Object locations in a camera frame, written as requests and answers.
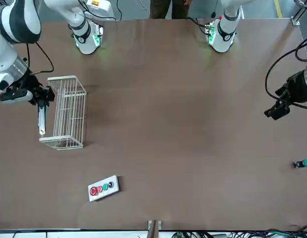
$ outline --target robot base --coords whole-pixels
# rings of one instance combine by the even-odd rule
[[[235,35],[229,40],[224,41],[223,37],[218,32],[218,23],[220,19],[216,19],[205,26],[206,31],[206,43],[210,45],[216,52],[224,53],[229,50],[234,42]]]
[[[81,43],[79,39],[76,38],[76,46],[84,55],[90,55],[96,51],[98,47],[101,45],[102,37],[103,37],[103,27],[98,24],[90,21],[88,22],[91,26],[91,32],[86,39],[85,43]]]

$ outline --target black button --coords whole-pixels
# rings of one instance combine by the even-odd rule
[[[108,187],[109,187],[109,188],[113,188],[113,187],[114,187],[114,183],[113,183],[113,182],[109,182],[109,183],[108,183]]]

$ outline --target floor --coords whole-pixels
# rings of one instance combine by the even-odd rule
[[[115,16],[120,14],[116,7],[116,0],[109,0],[112,3]],[[278,18],[275,4],[279,3],[282,17],[289,18],[297,12],[298,7],[293,0],[255,0],[243,6],[245,18]],[[149,17],[150,0],[120,0],[119,8],[123,13],[123,20],[146,19]],[[189,16],[197,18],[209,18],[215,9],[216,0],[193,0],[189,9]],[[167,19],[171,19],[171,8]],[[217,15],[222,14],[220,0],[216,7]],[[44,2],[39,7],[40,17],[43,21],[60,21],[62,17],[56,12],[49,10]],[[307,37],[307,11],[300,20],[300,28],[303,38]]]

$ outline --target metal bracket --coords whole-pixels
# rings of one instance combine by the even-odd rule
[[[162,222],[161,221],[157,221],[158,222],[158,226],[159,226],[159,231],[162,230]],[[150,229],[152,224],[152,221],[148,221],[148,230]]]
[[[292,25],[294,25],[294,26],[300,26],[300,22],[299,22],[299,21],[296,21],[296,20],[294,19],[293,16],[291,17],[291,21],[292,21]]]

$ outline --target red button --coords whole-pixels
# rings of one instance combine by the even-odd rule
[[[92,196],[96,196],[98,193],[96,187],[92,187],[89,192],[90,192],[90,195]]]

